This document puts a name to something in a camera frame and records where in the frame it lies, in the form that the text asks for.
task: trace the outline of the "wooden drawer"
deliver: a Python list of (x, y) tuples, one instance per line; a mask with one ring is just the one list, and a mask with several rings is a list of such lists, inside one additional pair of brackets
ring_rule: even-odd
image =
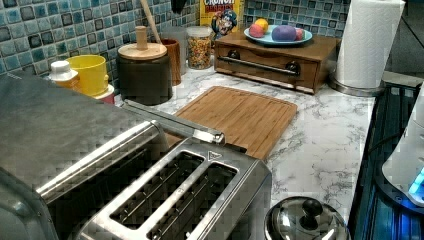
[[(225, 58), (229, 56), (229, 53), (231, 55), (234, 52), (239, 54), (241, 61), (231, 62), (228, 58)], [(227, 70), (233, 73), (244, 73), (253, 80), (272, 80), (287, 85), (287, 87), (301, 86), (307, 89), (314, 87), (318, 67), (318, 64), (312, 61), (225, 45), (219, 45), (215, 48), (215, 59), (217, 71)], [(292, 62), (299, 64), (299, 75), (280, 72), (280, 70), (286, 69), (287, 64)]]
[(215, 41), (215, 71), (315, 94), (328, 77), (327, 61), (335, 60), (338, 42), (313, 36), (301, 45), (265, 47), (235, 32)]

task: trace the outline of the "box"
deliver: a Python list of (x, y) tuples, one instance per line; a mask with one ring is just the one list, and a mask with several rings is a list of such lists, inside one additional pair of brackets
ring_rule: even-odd
[(215, 42), (215, 71), (315, 94), (334, 70), (337, 38), (314, 35), (286, 47), (265, 47), (234, 32)]
[(235, 32), (243, 22), (244, 0), (200, 0), (200, 25), (212, 28), (216, 39)]

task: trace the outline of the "bamboo cutting board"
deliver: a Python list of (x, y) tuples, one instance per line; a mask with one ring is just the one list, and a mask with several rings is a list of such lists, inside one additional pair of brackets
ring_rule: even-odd
[(266, 160), (297, 106), (280, 99), (226, 87), (212, 87), (175, 115), (224, 133), (227, 143)]

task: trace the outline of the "kitchen counter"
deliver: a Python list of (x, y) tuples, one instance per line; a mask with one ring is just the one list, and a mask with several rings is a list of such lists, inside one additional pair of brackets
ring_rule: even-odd
[(334, 207), (347, 222), (374, 98), (344, 95), (327, 85), (312, 96), (219, 74), (211, 67), (187, 69), (181, 84), (173, 88), (173, 97), (154, 108), (174, 114), (213, 86), (251, 91), (298, 106), (268, 157), (273, 175), (271, 206), (287, 197), (309, 196)]

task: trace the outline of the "plate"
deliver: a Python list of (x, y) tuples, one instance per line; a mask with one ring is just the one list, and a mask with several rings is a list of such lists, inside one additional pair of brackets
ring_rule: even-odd
[(248, 37), (248, 38), (250, 38), (250, 39), (252, 39), (252, 40), (254, 40), (256, 42), (259, 42), (259, 43), (262, 43), (262, 44), (266, 44), (266, 45), (276, 45), (276, 46), (296, 45), (296, 44), (307, 42), (307, 41), (309, 41), (309, 40), (312, 39), (312, 33), (309, 32), (309, 31), (307, 31), (307, 30), (303, 30), (303, 31), (305, 31), (305, 39), (303, 39), (303, 40), (299, 40), (299, 41), (287, 41), (287, 42), (276, 42), (276, 41), (272, 40), (271, 33), (272, 33), (272, 30), (274, 30), (274, 28), (276, 28), (277, 26), (278, 25), (269, 25), (268, 31), (266, 31), (264, 37), (262, 37), (262, 38), (255, 38), (255, 37), (250, 36), (250, 34), (249, 34), (249, 28), (247, 28), (246, 30), (244, 30), (244, 35), (246, 35), (246, 37)]

